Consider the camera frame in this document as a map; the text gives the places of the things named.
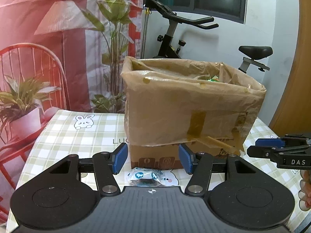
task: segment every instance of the plastic bag liner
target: plastic bag liner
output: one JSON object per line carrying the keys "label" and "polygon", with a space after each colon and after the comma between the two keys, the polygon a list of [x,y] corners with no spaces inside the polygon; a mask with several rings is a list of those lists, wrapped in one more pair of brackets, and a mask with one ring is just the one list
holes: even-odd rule
{"label": "plastic bag liner", "polygon": [[[208,81],[215,75],[219,82]],[[121,76],[130,145],[208,145],[218,139],[242,146],[266,93],[262,84],[224,63],[126,57]]]}

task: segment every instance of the metal pole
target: metal pole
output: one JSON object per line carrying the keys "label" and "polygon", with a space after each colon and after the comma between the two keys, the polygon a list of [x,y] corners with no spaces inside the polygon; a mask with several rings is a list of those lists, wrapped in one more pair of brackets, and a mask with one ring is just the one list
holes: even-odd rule
{"label": "metal pole", "polygon": [[142,51],[140,53],[141,59],[143,59],[145,56],[145,45],[146,45],[146,36],[147,36],[147,26],[148,26],[149,13],[150,13],[150,9],[147,8],[146,9],[145,22],[144,22],[144,31],[142,34]]}

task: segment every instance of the wooden door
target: wooden door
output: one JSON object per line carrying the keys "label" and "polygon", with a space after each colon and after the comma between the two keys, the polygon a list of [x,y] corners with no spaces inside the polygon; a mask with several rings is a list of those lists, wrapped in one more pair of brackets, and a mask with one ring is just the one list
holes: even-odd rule
{"label": "wooden door", "polygon": [[299,0],[299,30],[294,61],[281,101],[269,125],[279,136],[311,132],[310,4],[311,0]]}

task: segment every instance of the black knob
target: black knob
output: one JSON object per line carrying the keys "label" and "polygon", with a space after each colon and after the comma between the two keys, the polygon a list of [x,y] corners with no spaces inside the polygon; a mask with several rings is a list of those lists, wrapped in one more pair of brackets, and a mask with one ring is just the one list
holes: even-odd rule
{"label": "black knob", "polygon": [[183,41],[183,40],[179,40],[179,41],[178,41],[178,44],[179,44],[180,46],[185,46],[186,42]]}
{"label": "black knob", "polygon": [[157,41],[162,42],[163,41],[163,36],[159,35],[158,38],[157,38]]}

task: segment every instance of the small plastic bag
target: small plastic bag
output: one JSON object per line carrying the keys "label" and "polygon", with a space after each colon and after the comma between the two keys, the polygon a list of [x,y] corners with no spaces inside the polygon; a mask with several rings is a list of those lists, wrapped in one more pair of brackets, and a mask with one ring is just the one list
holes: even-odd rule
{"label": "small plastic bag", "polygon": [[177,186],[178,179],[170,171],[160,171],[135,167],[128,173],[130,186],[158,187],[158,186]]}

